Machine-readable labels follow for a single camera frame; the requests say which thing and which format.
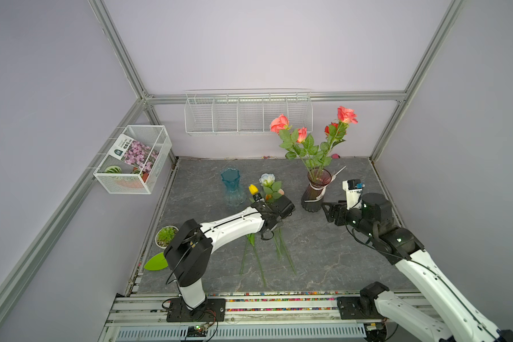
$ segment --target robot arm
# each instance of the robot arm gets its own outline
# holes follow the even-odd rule
[[[194,311],[204,304],[206,296],[201,277],[214,251],[251,233],[260,232],[261,239],[269,240],[264,235],[273,232],[293,210],[293,203],[281,196],[274,203],[256,199],[243,211],[217,221],[201,224],[193,219],[186,221],[164,251],[186,307]]]
[[[420,290],[444,323],[407,304],[378,282],[361,291],[363,312],[390,318],[424,342],[513,342],[512,331],[499,330],[441,272],[423,244],[408,229],[394,225],[391,203],[382,194],[357,196],[361,191],[355,184],[360,181],[344,183],[346,203],[323,204],[327,220],[351,225],[367,236],[367,243]]]

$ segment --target gray marble floor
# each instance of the gray marble floor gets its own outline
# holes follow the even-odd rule
[[[333,159],[328,170],[333,174],[346,168],[328,187],[325,201],[345,199],[342,181],[360,178],[365,192],[381,192],[380,185],[366,158]],[[299,160],[190,160],[180,162],[177,178],[161,218],[160,227],[168,224],[180,227],[188,219],[208,222],[241,211],[227,207],[223,199],[224,184],[220,173],[227,167],[241,172],[244,189],[258,184],[261,174],[275,174],[282,181],[285,195],[293,201],[296,210],[284,220],[283,239],[296,268],[291,270],[285,257],[277,259],[273,240],[257,239],[258,256],[265,273],[266,286],[251,248],[240,275],[245,250],[244,237],[215,251],[202,277],[208,293],[260,291],[359,291],[366,285],[380,281],[392,290],[414,290],[415,286],[377,252],[356,243],[344,227],[328,223],[323,211],[310,213],[300,206],[302,193],[308,186],[306,168]],[[160,249],[154,244],[150,257]],[[175,293],[174,284],[165,285],[171,270],[144,271],[138,293]]]

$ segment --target wire basket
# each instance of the wire basket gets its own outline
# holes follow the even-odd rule
[[[312,131],[314,111],[309,93],[189,97],[184,106],[186,133],[190,135],[269,133],[271,122],[281,114],[293,127]]]
[[[143,180],[140,174],[132,174],[133,165],[129,165],[108,154],[101,161],[93,175],[110,194],[151,194],[171,149],[171,139],[164,126],[129,125],[125,127],[122,133],[140,141],[146,146],[152,147],[149,154],[152,151],[158,152],[156,161],[152,165],[146,180]],[[108,174],[105,172],[107,168],[114,165],[121,168],[121,174]]]

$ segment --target glass vase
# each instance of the glass vase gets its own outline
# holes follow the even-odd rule
[[[332,179],[333,178],[330,172],[325,169],[311,169],[308,172],[308,180],[310,181],[310,184],[302,195],[302,208],[310,212],[318,212],[321,210],[321,203],[323,203],[323,198],[317,200],[317,197],[321,195],[323,188],[329,185]]]
[[[239,179],[241,175],[235,168],[227,168],[221,174],[222,181],[226,186],[224,191],[224,201],[227,205],[237,207],[245,202],[245,193],[239,188]]]

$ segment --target artificial rose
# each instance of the artificial rose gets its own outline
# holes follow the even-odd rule
[[[308,135],[308,129],[306,127],[302,127],[298,130],[298,140],[296,142],[302,142],[306,140],[306,136]]]
[[[274,174],[263,174],[260,176],[260,185],[263,187],[271,187],[272,184],[276,181],[276,176]]]
[[[337,124],[337,123],[330,123],[330,124],[331,124],[332,126],[335,126],[335,127],[336,127],[336,129],[338,129],[338,124]],[[327,135],[329,135],[329,126],[326,126],[326,127],[325,127],[325,133],[326,133]]]
[[[280,115],[279,118],[274,119],[272,123],[270,124],[270,131],[279,133],[280,130],[284,130],[289,126],[289,120],[287,117],[283,114]]]
[[[356,113],[353,112],[353,109],[347,109],[342,106],[338,107],[338,120],[345,124],[357,123]]]

